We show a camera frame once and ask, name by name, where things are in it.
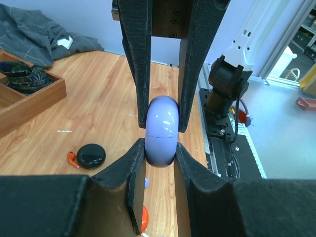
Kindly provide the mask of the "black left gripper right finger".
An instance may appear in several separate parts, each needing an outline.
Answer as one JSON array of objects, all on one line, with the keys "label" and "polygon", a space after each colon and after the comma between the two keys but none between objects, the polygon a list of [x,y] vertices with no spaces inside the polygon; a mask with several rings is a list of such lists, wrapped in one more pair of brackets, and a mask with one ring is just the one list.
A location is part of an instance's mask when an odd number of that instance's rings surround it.
[{"label": "black left gripper right finger", "polygon": [[177,144],[174,179],[181,237],[313,237],[314,180],[224,180]]}]

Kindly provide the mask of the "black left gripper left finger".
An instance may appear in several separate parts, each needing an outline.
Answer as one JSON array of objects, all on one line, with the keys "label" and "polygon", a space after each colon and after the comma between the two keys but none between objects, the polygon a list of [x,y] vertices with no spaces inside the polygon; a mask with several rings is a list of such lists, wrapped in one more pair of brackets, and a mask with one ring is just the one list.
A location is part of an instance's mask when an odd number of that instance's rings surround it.
[{"label": "black left gripper left finger", "polygon": [[0,178],[3,237],[135,237],[141,233],[145,140],[88,175]]}]

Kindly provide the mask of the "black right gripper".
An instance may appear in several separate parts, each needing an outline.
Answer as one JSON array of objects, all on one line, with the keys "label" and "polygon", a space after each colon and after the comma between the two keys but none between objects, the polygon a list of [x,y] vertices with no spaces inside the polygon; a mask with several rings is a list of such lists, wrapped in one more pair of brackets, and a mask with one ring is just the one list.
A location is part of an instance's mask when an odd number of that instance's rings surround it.
[{"label": "black right gripper", "polygon": [[181,39],[179,131],[187,130],[199,73],[229,5],[228,0],[114,0],[122,45],[136,86],[138,124],[149,107],[151,37]]}]

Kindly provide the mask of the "orange earbud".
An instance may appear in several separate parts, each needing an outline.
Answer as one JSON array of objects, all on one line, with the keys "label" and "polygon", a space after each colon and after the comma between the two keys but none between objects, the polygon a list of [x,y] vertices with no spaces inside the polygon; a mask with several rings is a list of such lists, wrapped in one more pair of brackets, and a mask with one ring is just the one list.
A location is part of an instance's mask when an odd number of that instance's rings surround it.
[{"label": "orange earbud", "polygon": [[76,162],[76,155],[73,152],[67,153],[67,161],[75,168],[79,168],[79,164]]}]

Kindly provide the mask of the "purple earbud case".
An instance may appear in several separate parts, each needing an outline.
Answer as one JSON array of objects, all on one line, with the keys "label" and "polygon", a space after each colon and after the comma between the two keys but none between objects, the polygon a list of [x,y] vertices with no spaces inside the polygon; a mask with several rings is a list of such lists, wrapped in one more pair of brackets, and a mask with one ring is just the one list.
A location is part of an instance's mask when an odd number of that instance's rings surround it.
[{"label": "purple earbud case", "polygon": [[149,105],[146,119],[145,153],[147,162],[158,168],[172,164],[177,148],[179,112],[170,96],[157,96]]}]

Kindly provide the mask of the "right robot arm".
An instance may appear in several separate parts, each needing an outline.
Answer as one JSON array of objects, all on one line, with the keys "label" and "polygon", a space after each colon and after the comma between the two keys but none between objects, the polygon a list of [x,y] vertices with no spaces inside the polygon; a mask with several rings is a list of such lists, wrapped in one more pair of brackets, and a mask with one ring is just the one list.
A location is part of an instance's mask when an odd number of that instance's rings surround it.
[{"label": "right robot arm", "polygon": [[[256,57],[288,5],[286,0],[256,0],[209,75],[214,87],[211,112],[225,116],[248,88]],[[122,45],[136,86],[138,125],[145,128],[149,110],[152,37],[180,40],[179,131],[188,127],[199,72],[229,6],[227,0],[115,0]]]}]

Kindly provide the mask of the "black earbud case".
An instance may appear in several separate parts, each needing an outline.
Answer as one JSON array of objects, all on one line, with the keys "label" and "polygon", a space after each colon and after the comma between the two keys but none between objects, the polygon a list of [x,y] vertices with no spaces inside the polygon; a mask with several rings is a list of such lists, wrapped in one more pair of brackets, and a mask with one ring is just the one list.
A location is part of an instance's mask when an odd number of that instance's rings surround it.
[{"label": "black earbud case", "polygon": [[80,167],[95,169],[105,162],[106,151],[98,144],[86,144],[78,150],[76,158]]}]

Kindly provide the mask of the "purple earbud right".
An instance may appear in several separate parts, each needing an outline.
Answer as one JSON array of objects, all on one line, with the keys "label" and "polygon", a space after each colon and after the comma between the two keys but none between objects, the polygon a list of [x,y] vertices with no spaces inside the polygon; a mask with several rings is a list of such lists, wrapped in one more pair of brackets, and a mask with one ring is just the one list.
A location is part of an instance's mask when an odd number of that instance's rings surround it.
[{"label": "purple earbud right", "polygon": [[150,183],[149,179],[145,178],[145,185],[144,185],[145,189],[149,186],[149,183]]}]

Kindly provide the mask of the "wooden compartment tray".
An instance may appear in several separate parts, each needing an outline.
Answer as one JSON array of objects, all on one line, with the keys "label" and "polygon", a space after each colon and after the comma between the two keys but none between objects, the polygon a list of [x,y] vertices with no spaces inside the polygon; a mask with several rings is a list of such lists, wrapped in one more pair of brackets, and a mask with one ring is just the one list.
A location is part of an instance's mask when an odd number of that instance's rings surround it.
[{"label": "wooden compartment tray", "polygon": [[30,119],[67,97],[65,80],[46,70],[54,82],[31,94],[22,94],[8,86],[7,77],[0,75],[0,136],[4,137]]}]

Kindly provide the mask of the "grey crumpled cloth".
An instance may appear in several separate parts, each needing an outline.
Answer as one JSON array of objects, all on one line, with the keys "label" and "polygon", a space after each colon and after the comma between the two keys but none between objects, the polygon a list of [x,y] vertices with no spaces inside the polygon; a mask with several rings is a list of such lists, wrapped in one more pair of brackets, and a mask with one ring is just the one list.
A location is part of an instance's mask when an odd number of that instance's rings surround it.
[{"label": "grey crumpled cloth", "polygon": [[44,67],[75,53],[104,51],[96,38],[69,32],[40,10],[5,4],[0,5],[0,49]]}]

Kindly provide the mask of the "dark green rolled belt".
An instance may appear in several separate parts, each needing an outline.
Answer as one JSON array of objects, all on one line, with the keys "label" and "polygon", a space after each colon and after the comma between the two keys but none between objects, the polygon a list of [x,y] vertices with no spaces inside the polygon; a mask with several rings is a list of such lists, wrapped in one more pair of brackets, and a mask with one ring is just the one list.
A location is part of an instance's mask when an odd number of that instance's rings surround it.
[{"label": "dark green rolled belt", "polygon": [[55,82],[45,67],[28,66],[22,61],[1,61],[0,72],[7,77],[6,86],[27,96]]}]

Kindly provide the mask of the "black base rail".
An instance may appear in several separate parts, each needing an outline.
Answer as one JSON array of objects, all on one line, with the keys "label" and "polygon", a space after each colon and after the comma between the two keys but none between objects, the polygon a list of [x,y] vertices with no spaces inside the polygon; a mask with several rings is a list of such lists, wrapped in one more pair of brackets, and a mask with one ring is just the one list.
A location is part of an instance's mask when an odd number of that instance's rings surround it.
[{"label": "black base rail", "polygon": [[235,108],[224,118],[206,109],[211,91],[199,90],[199,102],[208,168],[223,179],[266,179],[267,176],[245,124],[239,122],[236,140]]}]

